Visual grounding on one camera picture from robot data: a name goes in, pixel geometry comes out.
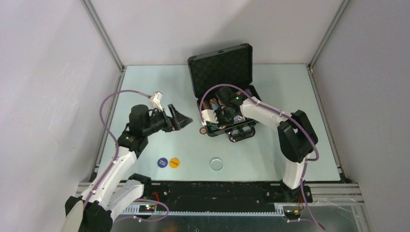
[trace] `blue sticker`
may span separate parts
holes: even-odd
[[[158,160],[158,167],[165,168],[168,165],[168,160],[166,158],[161,158]]]

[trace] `case lid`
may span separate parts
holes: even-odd
[[[188,59],[195,97],[217,84],[246,87],[252,82],[252,46],[244,43]]]

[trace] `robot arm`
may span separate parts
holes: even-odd
[[[260,103],[260,101],[256,97],[252,98],[258,104]],[[307,120],[306,114],[302,111],[298,111],[297,114],[292,114],[291,112],[282,111],[273,106],[269,107],[274,108],[281,113],[292,115],[293,117],[298,117],[298,115],[300,115],[302,117],[305,117]],[[254,104],[249,99],[243,101],[242,105],[240,106],[240,110],[243,116],[255,119],[256,121],[268,126],[269,128],[278,131],[280,149],[283,155],[287,158],[285,175],[282,181],[290,189],[297,188],[300,184],[300,177],[302,176],[305,159],[309,158],[310,153],[312,152],[312,148],[307,140],[305,141],[304,135],[298,135],[298,132],[294,131],[295,126],[292,127],[292,123],[288,122],[287,118],[272,113],[271,111],[266,110],[266,108],[262,108]],[[311,128],[309,120],[307,120],[304,126],[307,127],[307,123],[308,127]],[[317,143],[318,140],[316,134],[314,133],[313,129],[311,129],[311,131],[316,138],[314,141],[315,143]],[[306,146],[310,149],[307,151],[302,151],[303,148],[301,146]]]
[[[222,102],[225,102],[227,106],[219,111],[203,110],[201,112],[202,118],[204,119],[202,123],[206,124],[206,122],[209,121],[216,123],[218,126],[222,123],[232,123],[231,118],[239,113],[241,116],[255,119],[269,128],[277,130],[280,149],[287,159],[285,175],[282,181],[290,189],[297,188],[300,185],[304,162],[309,158],[313,148],[297,126],[283,117],[282,114],[292,115],[292,118],[306,130],[313,142],[317,144],[318,138],[307,115],[300,110],[295,113],[282,111],[262,103],[256,97],[252,97],[251,100],[243,94],[237,96],[229,87],[222,87],[216,95]],[[273,113],[267,108],[272,108],[279,113]]]
[[[167,116],[161,108],[160,92],[150,97],[149,110],[146,105],[136,105],[131,109],[129,123],[118,138],[118,156],[113,156],[91,185],[80,197],[70,197],[66,204],[67,218],[77,203],[84,203],[79,229],[72,231],[100,232],[110,231],[118,215],[134,200],[151,196],[151,178],[133,174],[126,184],[113,194],[125,172],[137,161],[148,144],[148,136],[158,132],[172,132],[183,129],[192,119],[179,113],[172,104],[168,108],[172,116]]]

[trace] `black case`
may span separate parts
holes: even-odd
[[[260,100],[252,83],[252,46],[244,43],[203,55],[193,56],[188,59],[188,67],[192,81],[192,88],[197,104],[202,96],[211,87],[217,84],[231,84],[241,89],[249,89],[253,96]],[[215,98],[218,88],[212,90],[205,100]],[[206,126],[207,134],[211,137],[220,134],[228,134],[231,142],[238,142],[255,135],[255,124],[253,119],[228,126],[222,130],[210,131]]]

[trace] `case handle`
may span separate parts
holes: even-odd
[[[238,127],[237,129],[238,129],[239,134],[237,135],[233,135],[232,131],[228,132],[229,141],[231,141],[232,143],[236,143],[238,141],[253,137],[256,133],[255,126],[249,125],[249,127],[250,127],[250,131],[248,132],[244,132],[244,130],[242,129],[243,128],[242,126]]]

